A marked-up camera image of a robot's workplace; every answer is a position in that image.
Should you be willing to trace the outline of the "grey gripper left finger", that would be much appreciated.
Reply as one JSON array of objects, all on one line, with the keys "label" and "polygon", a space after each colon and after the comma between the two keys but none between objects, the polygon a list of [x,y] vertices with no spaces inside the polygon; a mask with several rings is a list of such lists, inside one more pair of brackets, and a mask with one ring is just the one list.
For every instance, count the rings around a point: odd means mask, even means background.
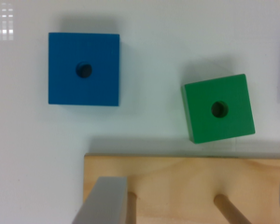
[{"label": "grey gripper left finger", "polygon": [[101,176],[72,224],[125,224],[127,200],[126,177]]}]

